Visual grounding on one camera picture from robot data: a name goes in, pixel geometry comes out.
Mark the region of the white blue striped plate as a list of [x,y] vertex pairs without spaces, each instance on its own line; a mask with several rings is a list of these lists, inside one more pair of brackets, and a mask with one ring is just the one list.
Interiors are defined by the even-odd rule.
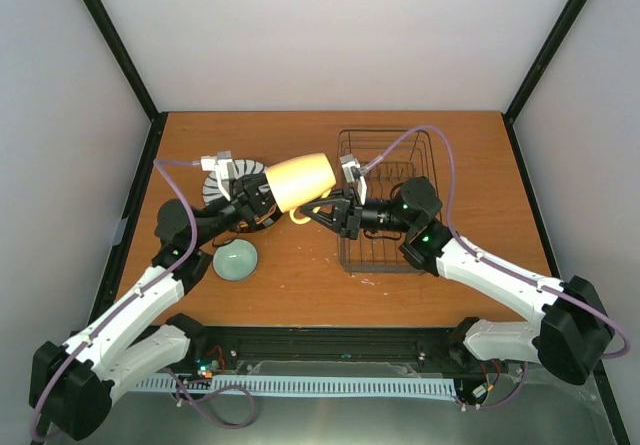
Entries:
[[201,168],[208,173],[202,187],[205,205],[222,198],[229,200],[233,180],[264,173],[266,170],[262,162],[253,159],[225,159],[221,167],[214,159],[207,159]]

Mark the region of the yellow ceramic mug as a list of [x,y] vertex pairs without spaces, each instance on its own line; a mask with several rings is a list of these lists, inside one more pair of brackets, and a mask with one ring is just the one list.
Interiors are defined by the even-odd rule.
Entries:
[[326,198],[336,185],[336,177],[324,153],[295,157],[266,168],[265,175],[281,212],[289,213],[297,225],[310,221],[297,218],[295,210],[317,198]]

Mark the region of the pale green ceramic bowl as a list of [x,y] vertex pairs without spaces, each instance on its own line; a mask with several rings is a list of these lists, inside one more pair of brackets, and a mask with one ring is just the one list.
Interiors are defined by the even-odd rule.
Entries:
[[244,239],[235,239],[217,249],[212,267],[226,281],[242,281],[256,270],[258,252],[253,244]]

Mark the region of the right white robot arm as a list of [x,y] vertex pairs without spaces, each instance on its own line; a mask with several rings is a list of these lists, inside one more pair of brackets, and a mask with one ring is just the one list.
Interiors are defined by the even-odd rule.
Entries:
[[443,224],[441,208],[431,182],[419,176],[398,185],[389,199],[361,201],[346,188],[300,212],[343,238],[400,233],[399,250],[411,267],[466,285],[519,315],[516,322],[465,318],[446,341],[459,369],[493,359],[530,362],[566,383],[584,384],[614,337],[595,287],[579,276],[539,275],[486,252]]

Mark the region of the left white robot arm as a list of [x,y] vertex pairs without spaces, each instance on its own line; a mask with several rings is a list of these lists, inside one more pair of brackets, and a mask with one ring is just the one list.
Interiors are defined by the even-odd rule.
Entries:
[[34,353],[29,404],[63,434],[82,440],[105,421],[123,394],[160,369],[201,365],[208,343],[197,321],[178,315],[150,337],[144,330],[203,278],[212,255],[202,245],[246,224],[258,228],[276,201],[265,173],[231,183],[228,197],[201,209],[182,194],[158,210],[160,248],[138,281],[97,319],[61,344],[47,341]]

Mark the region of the dark striped bottom plate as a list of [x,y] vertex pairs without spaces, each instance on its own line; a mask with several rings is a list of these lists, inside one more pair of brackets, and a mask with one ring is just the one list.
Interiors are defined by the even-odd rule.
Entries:
[[239,234],[255,233],[274,225],[281,216],[282,212],[274,205],[264,216],[249,221],[241,221],[235,225],[228,225],[224,228],[224,231]]

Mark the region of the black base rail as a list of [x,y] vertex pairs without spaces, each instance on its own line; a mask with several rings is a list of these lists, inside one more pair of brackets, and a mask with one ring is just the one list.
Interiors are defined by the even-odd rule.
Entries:
[[207,326],[205,350],[220,347],[226,368],[241,362],[371,362],[407,364],[420,373],[477,374],[474,362],[449,351],[450,328]]

